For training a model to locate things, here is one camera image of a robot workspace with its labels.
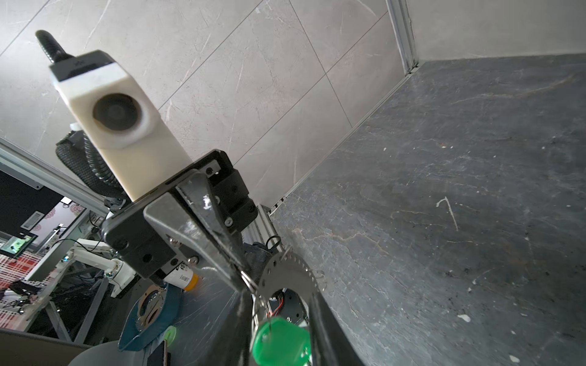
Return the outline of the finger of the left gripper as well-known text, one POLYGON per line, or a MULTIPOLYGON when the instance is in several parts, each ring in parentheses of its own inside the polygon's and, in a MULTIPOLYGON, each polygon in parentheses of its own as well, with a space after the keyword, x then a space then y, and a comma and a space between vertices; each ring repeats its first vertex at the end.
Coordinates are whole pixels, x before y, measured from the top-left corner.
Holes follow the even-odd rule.
MULTIPOLYGON (((198 221, 182 196, 165 193, 145 207, 143 216, 152 228, 164 239, 174 239, 181 249, 194 252, 199 263, 194 266, 198 274, 214 273, 235 291, 247 287, 240 274, 227 274, 224 265, 228 262, 216 252, 211 235, 198 221)), ((239 244, 238 235, 233 234, 239 244)))
POLYGON ((212 191, 207 176, 191 170, 188 177, 176 186, 177 191, 187 203, 206 231, 213 238, 216 252, 227 262, 224 271, 230 275, 249 272, 250 266, 238 240, 225 225, 220 207, 212 191))

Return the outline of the green key tag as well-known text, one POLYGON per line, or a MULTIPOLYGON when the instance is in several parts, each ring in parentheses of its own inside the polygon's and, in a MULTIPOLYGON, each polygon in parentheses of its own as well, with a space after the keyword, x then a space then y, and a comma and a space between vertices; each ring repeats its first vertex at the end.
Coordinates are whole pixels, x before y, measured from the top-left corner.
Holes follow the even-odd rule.
POLYGON ((311 360, 310 332, 282 317, 272 317, 259 325, 252 356, 262 366, 304 366, 311 360))

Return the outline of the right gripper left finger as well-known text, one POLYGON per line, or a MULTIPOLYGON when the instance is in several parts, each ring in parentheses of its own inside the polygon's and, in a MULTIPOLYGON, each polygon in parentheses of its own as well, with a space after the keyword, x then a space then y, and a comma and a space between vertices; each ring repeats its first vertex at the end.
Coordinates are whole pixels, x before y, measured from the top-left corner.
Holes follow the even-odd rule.
POLYGON ((252 339, 253 298, 242 290, 234 308, 212 339, 203 365, 248 365, 252 339))

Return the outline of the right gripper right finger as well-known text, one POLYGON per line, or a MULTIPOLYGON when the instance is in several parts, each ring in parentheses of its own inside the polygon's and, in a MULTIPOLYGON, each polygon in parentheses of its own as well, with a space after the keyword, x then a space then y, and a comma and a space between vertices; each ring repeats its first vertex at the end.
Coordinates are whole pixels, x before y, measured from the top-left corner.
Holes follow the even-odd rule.
POLYGON ((322 294, 312 294, 308 306, 312 364, 364 365, 322 294))

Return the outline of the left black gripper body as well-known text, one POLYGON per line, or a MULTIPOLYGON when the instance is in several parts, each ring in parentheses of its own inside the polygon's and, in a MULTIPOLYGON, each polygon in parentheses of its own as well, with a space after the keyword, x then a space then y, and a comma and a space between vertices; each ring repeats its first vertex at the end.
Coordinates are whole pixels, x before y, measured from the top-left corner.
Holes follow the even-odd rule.
POLYGON ((198 274, 253 276, 242 232, 256 204, 226 152, 214 149, 105 221, 102 235, 142 278, 163 279, 196 258, 198 274))

